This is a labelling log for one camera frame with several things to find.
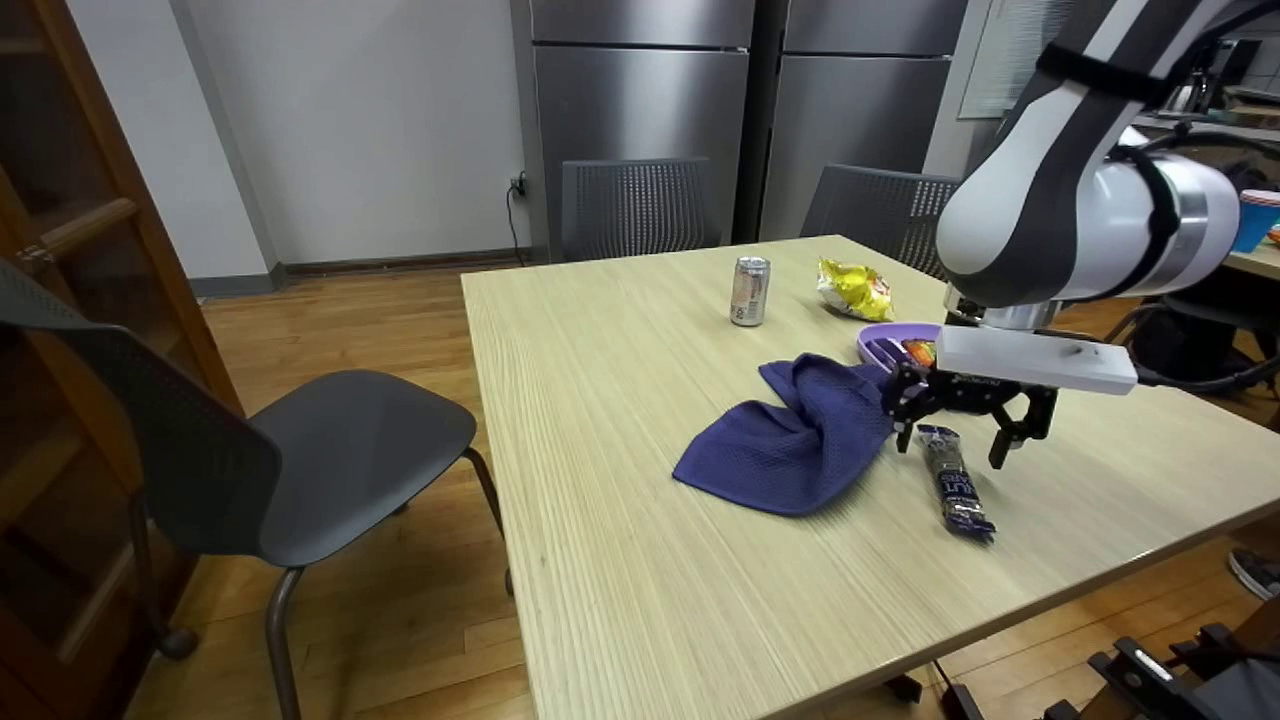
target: chair backrest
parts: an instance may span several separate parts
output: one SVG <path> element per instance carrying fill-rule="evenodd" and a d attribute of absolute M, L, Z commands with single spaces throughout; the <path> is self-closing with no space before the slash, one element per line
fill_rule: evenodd
<path fill-rule="evenodd" d="M 2 260 L 0 329 L 55 336 L 117 396 L 135 438 L 146 513 L 174 550 L 261 550 L 278 472 L 278 452 L 268 438 L 204 396 L 130 334 L 75 315 Z"/>
<path fill-rule="evenodd" d="M 853 235 L 891 260 L 949 282 L 937 257 L 937 217 L 959 182 L 891 168 L 828 164 L 801 235 Z"/>
<path fill-rule="evenodd" d="M 710 249 L 710 164 L 680 161 L 562 161 L 562 257 L 639 257 Z"/>

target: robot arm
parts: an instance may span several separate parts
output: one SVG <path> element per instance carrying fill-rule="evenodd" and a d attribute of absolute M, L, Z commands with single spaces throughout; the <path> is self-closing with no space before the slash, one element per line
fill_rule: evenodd
<path fill-rule="evenodd" d="M 1027 83 L 994 149 L 949 202 L 937 246 L 974 310 L 1158 295 L 1204 282 L 1240 221 L 1235 187 L 1190 161 L 1113 161 L 1176 60 L 1255 0 L 1070 3 L 1055 75 Z"/>
<path fill-rule="evenodd" d="M 929 414 L 991 414 L 1001 468 L 1023 439 L 1044 439 L 1055 390 L 1128 393 L 1125 349 L 994 334 L 1011 310 L 1099 295 L 1164 295 L 1204 282 L 1233 252 L 1235 187 L 1184 155 L 1115 155 L 1142 104 L 1166 95 L 1176 60 L 1219 15 L 1255 15 L 1280 0 L 1076 0 L 1039 75 L 1021 95 L 991 154 L 956 187 L 937 249 L 959 305 L 984 329 L 944 329 L 937 371 L 903 370 L 891 393 L 901 448 Z"/>

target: purple towel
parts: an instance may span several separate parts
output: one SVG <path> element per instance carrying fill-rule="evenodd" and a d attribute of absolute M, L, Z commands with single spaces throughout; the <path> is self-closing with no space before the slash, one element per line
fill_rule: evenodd
<path fill-rule="evenodd" d="M 840 502 L 880 458 L 886 371 L 845 370 L 828 357 L 758 363 L 783 399 L 736 405 L 705 429 L 676 463 L 676 480 L 775 516 L 810 516 Z"/>

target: wooden cabinet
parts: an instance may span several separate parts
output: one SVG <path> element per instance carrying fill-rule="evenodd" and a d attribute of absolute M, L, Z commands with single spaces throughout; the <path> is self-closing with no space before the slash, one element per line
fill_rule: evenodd
<path fill-rule="evenodd" d="M 0 257 L 239 414 L 60 0 L 0 3 Z M 118 409 L 69 353 L 0 334 L 0 713 L 103 715 L 129 700 L 153 654 L 129 546 L 135 483 Z M 186 565 L 153 546 L 170 603 Z"/>

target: soda can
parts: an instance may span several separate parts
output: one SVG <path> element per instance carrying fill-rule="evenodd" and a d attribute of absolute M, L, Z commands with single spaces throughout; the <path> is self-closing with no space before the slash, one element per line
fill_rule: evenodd
<path fill-rule="evenodd" d="M 766 305 L 766 257 L 740 257 L 730 267 L 727 319 L 740 329 L 763 326 Z"/>

